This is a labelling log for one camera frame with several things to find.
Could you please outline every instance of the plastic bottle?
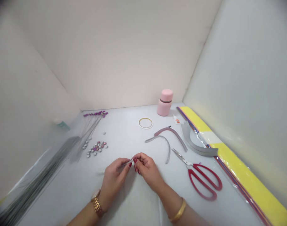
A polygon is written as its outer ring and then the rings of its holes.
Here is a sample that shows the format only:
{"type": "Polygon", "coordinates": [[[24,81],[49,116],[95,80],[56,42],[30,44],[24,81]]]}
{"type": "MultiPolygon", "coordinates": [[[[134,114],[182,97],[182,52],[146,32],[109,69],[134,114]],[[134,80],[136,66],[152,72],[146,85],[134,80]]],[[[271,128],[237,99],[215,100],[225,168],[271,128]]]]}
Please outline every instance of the plastic bottle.
{"type": "Polygon", "coordinates": [[[161,92],[161,98],[158,102],[157,114],[161,116],[167,116],[172,106],[173,91],[170,89],[164,89],[161,92]]]}

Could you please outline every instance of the scissors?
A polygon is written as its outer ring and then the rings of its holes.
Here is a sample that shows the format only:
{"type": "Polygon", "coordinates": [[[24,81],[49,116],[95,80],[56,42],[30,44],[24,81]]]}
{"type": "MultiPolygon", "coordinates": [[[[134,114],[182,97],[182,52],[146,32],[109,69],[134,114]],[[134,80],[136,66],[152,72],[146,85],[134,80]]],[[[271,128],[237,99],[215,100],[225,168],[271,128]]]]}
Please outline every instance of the scissors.
{"type": "Polygon", "coordinates": [[[172,151],[179,157],[179,159],[181,159],[185,164],[186,167],[188,168],[188,174],[189,174],[189,178],[191,180],[191,183],[193,184],[195,190],[199,193],[200,196],[202,196],[202,198],[208,200],[208,201],[214,201],[216,200],[216,192],[214,190],[212,190],[204,181],[201,180],[201,178],[199,178],[199,176],[192,170],[190,169],[190,166],[192,166],[194,169],[196,169],[209,183],[211,183],[211,185],[217,190],[220,191],[223,188],[222,185],[222,181],[220,180],[220,178],[218,177],[218,175],[212,171],[211,169],[207,168],[206,166],[200,165],[200,164],[193,164],[189,161],[187,161],[185,158],[183,158],[183,156],[177,152],[174,148],[172,148],[172,151]],[[207,169],[209,172],[211,172],[218,180],[219,182],[219,186],[217,186],[202,170],[200,170],[198,168],[198,166],[203,167],[205,169],[207,169]],[[205,195],[203,195],[195,186],[193,179],[191,178],[191,175],[193,175],[208,191],[210,191],[212,193],[211,197],[206,197],[205,195]]]}

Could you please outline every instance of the bracelet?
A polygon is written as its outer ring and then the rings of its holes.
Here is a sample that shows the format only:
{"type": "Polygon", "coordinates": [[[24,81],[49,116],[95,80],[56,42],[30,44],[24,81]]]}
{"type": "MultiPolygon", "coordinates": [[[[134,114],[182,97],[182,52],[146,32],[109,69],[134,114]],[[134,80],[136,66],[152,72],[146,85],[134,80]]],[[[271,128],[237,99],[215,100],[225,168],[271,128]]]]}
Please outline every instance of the bracelet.
{"type": "Polygon", "coordinates": [[[182,198],[182,200],[183,200],[183,203],[182,203],[182,206],[181,206],[179,212],[173,218],[169,218],[170,222],[172,222],[172,223],[177,222],[184,213],[184,210],[186,207],[186,201],[184,198],[182,198]]]}

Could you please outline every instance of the woman's left hand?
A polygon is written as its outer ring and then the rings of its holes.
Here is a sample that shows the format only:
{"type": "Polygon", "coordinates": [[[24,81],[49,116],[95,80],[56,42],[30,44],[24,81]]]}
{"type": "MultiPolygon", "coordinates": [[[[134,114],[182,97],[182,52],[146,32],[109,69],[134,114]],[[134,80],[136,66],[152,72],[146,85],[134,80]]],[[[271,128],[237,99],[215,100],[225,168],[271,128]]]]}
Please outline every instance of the woman's left hand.
{"type": "Polygon", "coordinates": [[[106,168],[102,188],[100,189],[100,195],[98,197],[100,206],[104,211],[107,211],[111,206],[115,196],[125,182],[132,163],[126,165],[121,173],[118,172],[118,167],[129,161],[130,159],[118,158],[106,168]]]}

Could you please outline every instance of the watch strap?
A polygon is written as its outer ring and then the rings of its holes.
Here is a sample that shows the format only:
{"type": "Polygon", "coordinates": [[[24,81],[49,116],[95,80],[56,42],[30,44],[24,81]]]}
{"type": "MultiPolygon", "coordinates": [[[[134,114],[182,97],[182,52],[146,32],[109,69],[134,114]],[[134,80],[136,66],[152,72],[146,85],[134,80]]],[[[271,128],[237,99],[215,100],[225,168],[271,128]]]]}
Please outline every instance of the watch strap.
{"type": "Polygon", "coordinates": [[[91,199],[91,202],[93,202],[94,210],[97,216],[101,219],[103,215],[105,214],[105,211],[103,211],[103,209],[101,208],[98,197],[95,196],[93,199],[91,199]]]}

